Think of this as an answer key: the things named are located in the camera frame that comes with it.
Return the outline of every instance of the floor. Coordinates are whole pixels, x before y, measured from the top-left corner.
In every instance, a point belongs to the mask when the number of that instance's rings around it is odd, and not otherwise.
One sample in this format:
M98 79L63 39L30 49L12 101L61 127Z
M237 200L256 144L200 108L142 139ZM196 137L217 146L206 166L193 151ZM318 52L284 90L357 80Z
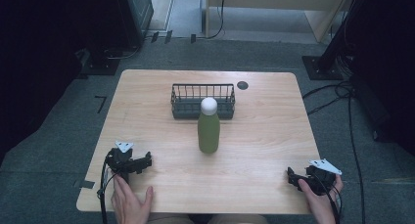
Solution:
M205 37L205 5L201 10L201 0L153 0L153 6L150 32L171 30L172 37ZM209 12L209 34L214 35L220 28L220 8L210 8ZM342 17L343 14L337 16L332 31L340 26ZM330 43L332 36L327 34L322 43ZM304 11L276 9L224 8L223 28L215 39L317 44Z

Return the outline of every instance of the bottle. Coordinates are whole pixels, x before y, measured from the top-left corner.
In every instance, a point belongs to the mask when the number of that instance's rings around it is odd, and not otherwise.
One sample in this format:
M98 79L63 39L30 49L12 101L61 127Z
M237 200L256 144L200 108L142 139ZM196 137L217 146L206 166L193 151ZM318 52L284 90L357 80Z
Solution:
M198 120L199 149L206 154L216 152L219 146L220 122L217 116L217 102L214 98L205 98L201 103L201 115Z

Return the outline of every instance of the hand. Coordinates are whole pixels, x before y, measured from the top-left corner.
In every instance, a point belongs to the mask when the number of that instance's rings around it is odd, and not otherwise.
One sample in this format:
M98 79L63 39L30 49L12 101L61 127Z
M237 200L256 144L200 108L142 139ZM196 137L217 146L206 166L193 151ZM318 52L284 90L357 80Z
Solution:
M146 200L140 202L128 184L119 175L114 176L114 193L111 198L116 222L119 224L145 224L150 215L153 187L149 187Z
M312 191L308 184L299 179L299 184L302 191L305 193L305 197L308 202L308 207L311 210L311 213L314 215L317 223L319 224L332 224L336 223L335 216L333 213L332 206L330 205L330 200L326 195L317 196ZM340 192L343 188L343 181L340 175L336 174L336 189ZM336 202L336 193L335 189L330 190L329 194L332 197L332 200Z

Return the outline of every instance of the wire basket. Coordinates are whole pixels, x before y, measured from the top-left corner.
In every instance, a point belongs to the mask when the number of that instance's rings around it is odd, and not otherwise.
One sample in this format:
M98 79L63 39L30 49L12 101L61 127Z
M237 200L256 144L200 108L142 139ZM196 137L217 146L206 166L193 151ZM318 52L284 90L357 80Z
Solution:
M197 119L201 114L201 102L212 97L217 102L220 119L231 119L235 111L233 84L173 84L171 111L174 118Z

